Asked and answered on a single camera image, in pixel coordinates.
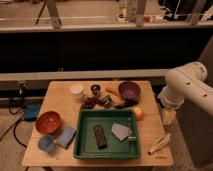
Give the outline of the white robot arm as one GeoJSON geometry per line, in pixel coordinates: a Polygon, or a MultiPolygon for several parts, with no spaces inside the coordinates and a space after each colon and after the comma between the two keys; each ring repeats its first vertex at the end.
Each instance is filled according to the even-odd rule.
{"type": "Polygon", "coordinates": [[[164,108],[177,110],[190,100],[213,117],[213,87],[207,85],[207,68],[201,62],[191,62],[169,70],[166,85],[158,94],[164,108]]]}

